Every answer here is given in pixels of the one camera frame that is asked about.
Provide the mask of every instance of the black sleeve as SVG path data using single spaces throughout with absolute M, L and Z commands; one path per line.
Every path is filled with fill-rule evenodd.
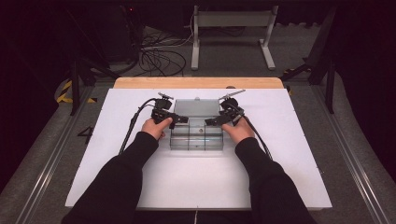
M 120 155 L 100 170 L 62 223 L 131 223 L 142 189 L 142 168 L 158 147 L 140 132 Z
M 256 138 L 242 140 L 235 153 L 247 169 L 255 223 L 316 223 L 293 181 L 267 157 Z

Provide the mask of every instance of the wooden edge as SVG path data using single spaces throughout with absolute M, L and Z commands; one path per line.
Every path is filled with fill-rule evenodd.
M 277 77 L 119 77 L 114 89 L 284 89 Z

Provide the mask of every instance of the person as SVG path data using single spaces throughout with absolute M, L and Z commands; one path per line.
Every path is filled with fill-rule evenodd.
M 75 206 L 63 218 L 63 224 L 134 223 L 134 210 L 142 189 L 142 168 L 157 149 L 158 141 L 164 137 L 163 130 L 171 123 L 170 118 L 159 124 L 155 124 L 153 119 L 146 120 L 132 144 L 100 170 Z M 221 128 L 236 143 L 235 154 L 247 170 L 251 222 L 316 223 L 307 211 L 293 181 L 260 148 L 247 121 L 241 118 L 235 126 L 223 124 Z M 167 222 L 162 218 L 161 223 L 184 223 L 180 220 L 186 221 L 185 223 L 220 223 L 206 222 L 208 218 L 200 219 L 196 214 L 181 219 L 173 216 L 173 220 L 174 222 Z M 221 223 L 235 222 L 223 220 Z

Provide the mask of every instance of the hand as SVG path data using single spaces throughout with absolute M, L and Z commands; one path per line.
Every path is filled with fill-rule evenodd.
M 244 118 L 241 118 L 234 127 L 229 124 L 223 124 L 221 128 L 230 135 L 231 139 L 233 139 L 236 144 L 245 138 L 255 136 L 253 130 Z
M 145 123 L 142 126 L 142 132 L 149 133 L 151 136 L 153 136 L 155 139 L 159 140 L 163 137 L 165 137 L 165 133 L 163 130 L 168 127 L 172 123 L 172 118 L 167 118 L 161 123 L 156 124 L 154 122 L 154 119 L 148 119 L 145 121 Z

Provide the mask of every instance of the white board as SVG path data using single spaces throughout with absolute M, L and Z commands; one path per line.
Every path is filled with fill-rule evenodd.
M 219 99 L 235 91 L 239 90 L 109 90 L 65 205 L 73 206 L 102 166 L 118 155 L 132 116 L 147 99 L 160 98 L 158 92 L 175 99 Z M 246 116 L 268 146 L 274 161 L 280 163 L 294 181 L 305 206 L 312 210 L 332 207 L 287 91 L 248 89 L 234 98 L 245 109 Z M 128 145 L 150 114 L 151 107 L 142 111 Z M 235 144 L 227 133 L 224 133 L 221 152 L 171 150 L 170 130 L 166 129 L 165 133 L 166 137 L 143 168 L 138 208 L 250 208 L 248 174 L 234 154 Z

